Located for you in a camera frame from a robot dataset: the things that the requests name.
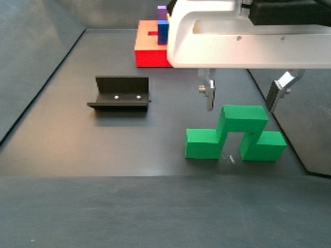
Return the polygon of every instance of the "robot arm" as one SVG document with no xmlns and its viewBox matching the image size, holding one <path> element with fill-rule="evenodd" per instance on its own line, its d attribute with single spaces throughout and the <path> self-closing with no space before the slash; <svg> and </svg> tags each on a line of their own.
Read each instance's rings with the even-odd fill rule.
<svg viewBox="0 0 331 248">
<path fill-rule="evenodd" d="M 326 69 L 329 26 L 331 0 L 178 0 L 168 60 L 178 68 Z"/>
</svg>

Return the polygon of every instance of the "gray table surface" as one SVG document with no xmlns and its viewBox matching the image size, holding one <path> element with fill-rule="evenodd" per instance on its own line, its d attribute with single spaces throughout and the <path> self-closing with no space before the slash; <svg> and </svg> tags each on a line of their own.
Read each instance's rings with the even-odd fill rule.
<svg viewBox="0 0 331 248">
<path fill-rule="evenodd" d="M 302 174 L 290 147 L 274 163 L 241 162 L 241 134 L 229 134 L 218 161 L 185 160 L 185 129 L 214 128 L 222 104 L 264 100 L 245 70 L 218 70 L 208 112 L 196 70 L 137 69 L 134 40 L 136 30 L 85 32 L 0 147 L 0 175 Z M 98 94 L 94 76 L 148 76 L 146 114 L 87 108 Z M 272 117 L 266 130 L 278 130 Z"/>
</svg>

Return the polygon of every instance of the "green cube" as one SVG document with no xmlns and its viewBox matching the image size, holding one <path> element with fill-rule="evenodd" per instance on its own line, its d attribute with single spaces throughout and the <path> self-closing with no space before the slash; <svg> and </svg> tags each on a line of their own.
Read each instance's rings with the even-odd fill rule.
<svg viewBox="0 0 331 248">
<path fill-rule="evenodd" d="M 185 158 L 218 159 L 221 148 L 214 129 L 185 130 Z"/>
<path fill-rule="evenodd" d="M 269 161 L 273 162 L 280 157 L 286 146 L 280 132 L 262 131 L 256 144 L 246 141 L 244 137 L 240 144 L 240 156 L 245 161 Z"/>
</svg>

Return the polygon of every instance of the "gray floor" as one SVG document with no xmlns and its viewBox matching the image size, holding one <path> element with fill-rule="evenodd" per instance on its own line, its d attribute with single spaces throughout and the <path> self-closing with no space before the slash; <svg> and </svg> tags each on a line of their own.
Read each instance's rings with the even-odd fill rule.
<svg viewBox="0 0 331 248">
<path fill-rule="evenodd" d="M 0 243 L 328 248 L 329 188 L 310 176 L 6 177 Z"/>
<path fill-rule="evenodd" d="M 186 128 L 213 128 L 222 104 L 262 105 L 245 70 L 216 72 L 212 112 L 197 93 L 196 70 L 137 69 L 136 30 L 89 30 L 0 147 L 0 175 L 113 176 L 304 174 L 290 147 L 274 163 L 244 163 L 229 135 L 220 161 L 184 159 Z M 146 115 L 95 113 L 94 76 L 148 76 Z M 269 117 L 268 130 L 277 130 Z"/>
</svg>

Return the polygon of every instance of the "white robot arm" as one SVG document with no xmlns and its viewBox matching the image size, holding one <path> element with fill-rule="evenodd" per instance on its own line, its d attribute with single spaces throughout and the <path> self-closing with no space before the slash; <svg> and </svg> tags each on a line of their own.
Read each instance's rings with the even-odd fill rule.
<svg viewBox="0 0 331 248">
<path fill-rule="evenodd" d="M 321 10 L 325 8 L 329 11 L 328 0 L 314 1 L 324 1 L 326 6 L 324 3 L 317 4 Z M 204 87 L 200 87 L 200 91 L 209 98 L 208 110 L 212 109 L 213 97 L 209 68 L 331 68 L 331 27 L 305 24 L 306 21 L 302 24 L 285 24 L 285 20 L 280 20 L 280 24 L 256 25 L 248 16 L 249 10 L 245 7 L 249 5 L 250 3 L 242 5 L 240 0 L 178 0 L 173 8 L 168 60 L 173 67 L 201 69 L 198 75 Z M 285 86 L 282 79 L 277 96 L 272 99 L 274 104 L 286 90 Z"/>
</svg>

